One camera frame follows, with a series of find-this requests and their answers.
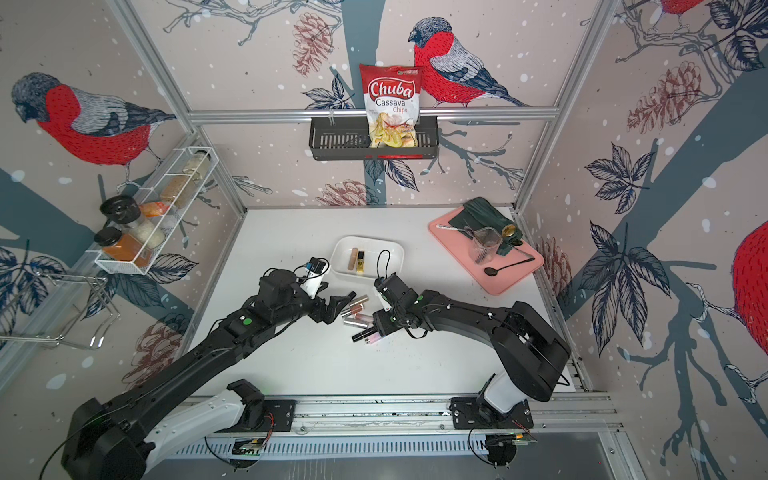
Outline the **black gold-band lipstick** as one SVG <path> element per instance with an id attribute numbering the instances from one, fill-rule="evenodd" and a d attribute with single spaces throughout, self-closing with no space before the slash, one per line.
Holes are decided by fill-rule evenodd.
<path id="1" fill-rule="evenodd" d="M 363 331 L 356 333 L 352 336 L 352 342 L 356 343 L 359 341 L 367 341 L 371 336 L 378 333 L 378 329 L 376 327 L 369 327 L 367 329 L 364 329 Z"/>

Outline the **pink blue lipstick tube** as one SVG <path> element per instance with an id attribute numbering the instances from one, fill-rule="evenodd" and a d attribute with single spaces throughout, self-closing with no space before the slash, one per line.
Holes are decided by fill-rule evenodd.
<path id="1" fill-rule="evenodd" d="M 382 336 L 380 334 L 374 333 L 371 336 L 367 337 L 365 339 L 365 342 L 367 344 L 374 344 L 374 343 L 377 343 L 378 341 L 380 341 L 381 339 L 382 339 Z"/>

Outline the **beige lipstick tube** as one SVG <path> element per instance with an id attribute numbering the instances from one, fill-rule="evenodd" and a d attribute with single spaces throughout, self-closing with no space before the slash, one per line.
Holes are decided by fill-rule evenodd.
<path id="1" fill-rule="evenodd" d="M 351 250 L 350 258 L 349 258 L 349 262 L 348 262 L 348 269 L 350 271 L 355 271 L 356 270 L 358 252 L 359 252 L 359 250 L 357 248 L 353 248 Z"/>

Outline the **white plastic storage box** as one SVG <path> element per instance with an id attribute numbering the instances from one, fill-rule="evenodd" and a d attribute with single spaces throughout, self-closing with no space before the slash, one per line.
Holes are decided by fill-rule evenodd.
<path id="1" fill-rule="evenodd" d="M 357 275 L 348 269 L 353 248 L 365 252 L 365 272 Z M 335 245 L 330 257 L 330 270 L 341 277 L 352 280 L 375 280 L 402 270 L 405 250 L 397 242 L 362 236 L 342 237 Z"/>

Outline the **gold black lipstick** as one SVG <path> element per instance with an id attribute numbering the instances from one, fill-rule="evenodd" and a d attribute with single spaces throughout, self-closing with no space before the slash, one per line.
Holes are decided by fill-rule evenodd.
<path id="1" fill-rule="evenodd" d="M 365 252 L 359 250 L 356 257 L 355 272 L 357 275 L 363 275 L 365 272 Z"/>

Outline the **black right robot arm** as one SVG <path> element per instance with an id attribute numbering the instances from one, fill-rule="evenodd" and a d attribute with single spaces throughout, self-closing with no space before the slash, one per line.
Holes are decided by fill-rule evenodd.
<path id="1" fill-rule="evenodd" d="M 405 331 L 412 339 L 448 332 L 489 345 L 513 385 L 526 397 L 548 402 L 567 379 L 571 358 L 565 339 L 529 304 L 487 307 L 454 300 L 435 290 L 417 292 L 398 275 L 374 281 L 384 307 L 373 314 L 382 337 Z"/>

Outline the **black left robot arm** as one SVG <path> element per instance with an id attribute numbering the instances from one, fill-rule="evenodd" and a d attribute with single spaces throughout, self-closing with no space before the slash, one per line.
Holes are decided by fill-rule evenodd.
<path id="1" fill-rule="evenodd" d="M 106 403 L 92 398 L 72 415 L 61 465 L 73 479 L 140 479 L 166 457 L 240 420 L 261 424 L 263 396 L 246 380 L 183 412 L 175 409 L 218 374 L 295 321 L 332 324 L 356 294 L 319 297 L 320 274 L 272 269 L 257 294 L 223 318 L 196 347 L 146 382 Z"/>

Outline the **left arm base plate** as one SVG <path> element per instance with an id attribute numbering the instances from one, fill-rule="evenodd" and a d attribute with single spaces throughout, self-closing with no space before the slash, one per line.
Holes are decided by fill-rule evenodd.
<path id="1" fill-rule="evenodd" d="M 225 429 L 228 433 L 284 433 L 292 428 L 297 401 L 266 399 L 245 406 L 236 423 Z"/>

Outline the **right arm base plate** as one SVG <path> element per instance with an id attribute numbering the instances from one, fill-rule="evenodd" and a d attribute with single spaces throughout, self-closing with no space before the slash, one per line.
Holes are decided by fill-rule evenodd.
<path id="1" fill-rule="evenodd" d="M 531 429 L 534 422 L 527 400 L 500 412 L 480 396 L 452 397 L 449 412 L 455 430 L 471 429 Z"/>

